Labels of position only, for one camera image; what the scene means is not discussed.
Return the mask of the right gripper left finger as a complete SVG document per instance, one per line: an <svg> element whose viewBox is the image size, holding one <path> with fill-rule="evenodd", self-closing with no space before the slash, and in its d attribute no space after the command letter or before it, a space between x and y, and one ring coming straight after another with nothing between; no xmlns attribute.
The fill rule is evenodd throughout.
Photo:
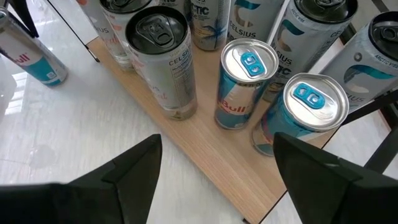
<svg viewBox="0 0 398 224"><path fill-rule="evenodd" d="M146 223L160 174L153 134L69 182L1 186L1 223Z"/></svg>

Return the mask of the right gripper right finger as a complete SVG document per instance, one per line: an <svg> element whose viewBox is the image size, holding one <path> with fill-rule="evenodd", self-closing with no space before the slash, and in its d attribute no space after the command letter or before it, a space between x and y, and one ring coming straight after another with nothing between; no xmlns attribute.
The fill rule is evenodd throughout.
<svg viewBox="0 0 398 224"><path fill-rule="evenodd" d="M281 132L273 150L302 223L397 224L397 180Z"/></svg>

